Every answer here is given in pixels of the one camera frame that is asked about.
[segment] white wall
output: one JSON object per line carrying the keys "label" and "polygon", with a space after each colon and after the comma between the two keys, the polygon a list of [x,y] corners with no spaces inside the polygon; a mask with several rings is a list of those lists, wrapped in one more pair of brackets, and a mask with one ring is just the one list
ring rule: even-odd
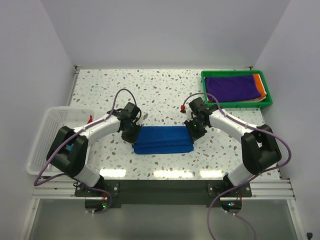
{"label": "white wall", "polygon": [[292,148],[290,177],[306,231],[320,236],[320,1],[292,0],[259,57],[273,96],[266,122]]}
{"label": "white wall", "polygon": [[252,66],[290,0],[41,0],[74,65]]}
{"label": "white wall", "polygon": [[0,239],[17,240],[33,190],[25,164],[45,110],[65,105],[73,65],[39,0],[0,7]]}

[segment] purple cloth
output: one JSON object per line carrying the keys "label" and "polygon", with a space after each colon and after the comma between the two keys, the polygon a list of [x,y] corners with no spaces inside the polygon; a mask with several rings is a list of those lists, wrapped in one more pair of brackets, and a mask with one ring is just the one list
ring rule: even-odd
{"label": "purple cloth", "polygon": [[212,94],[220,103],[239,102],[260,98],[253,75],[208,76],[205,79],[206,92]]}

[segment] bright light strip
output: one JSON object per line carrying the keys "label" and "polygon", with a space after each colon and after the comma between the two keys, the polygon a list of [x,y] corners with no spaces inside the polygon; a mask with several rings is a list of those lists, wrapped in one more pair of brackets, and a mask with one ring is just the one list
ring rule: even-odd
{"label": "bright light strip", "polygon": [[200,176],[203,179],[222,178],[223,173],[221,172],[221,170],[201,170]]}
{"label": "bright light strip", "polygon": [[126,172],[127,170],[124,169],[101,169],[100,175],[109,178],[123,178],[126,175]]}
{"label": "bright light strip", "polygon": [[167,179],[191,179],[193,178],[192,172],[185,172],[185,171],[179,171],[179,170],[173,170],[173,171],[154,171],[154,176],[156,178],[167,178]]}

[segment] folded blue cloth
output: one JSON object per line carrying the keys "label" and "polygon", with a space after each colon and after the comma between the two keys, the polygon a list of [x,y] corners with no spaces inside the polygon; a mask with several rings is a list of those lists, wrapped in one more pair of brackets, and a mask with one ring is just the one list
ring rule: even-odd
{"label": "folded blue cloth", "polygon": [[132,147],[136,154],[177,154],[194,149],[185,126],[143,126]]}
{"label": "folded blue cloth", "polygon": [[206,92],[212,94],[221,102],[239,102],[261,97],[255,78],[251,75],[215,77],[204,79]]}

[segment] red object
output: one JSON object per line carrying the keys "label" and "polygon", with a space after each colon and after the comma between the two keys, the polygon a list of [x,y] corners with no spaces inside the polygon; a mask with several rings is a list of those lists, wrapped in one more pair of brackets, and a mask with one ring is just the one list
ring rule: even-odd
{"label": "red object", "polygon": [[92,118],[92,115],[90,115],[90,119],[89,119],[89,121],[87,122],[87,124],[92,123],[92,121],[93,121],[93,118]]}

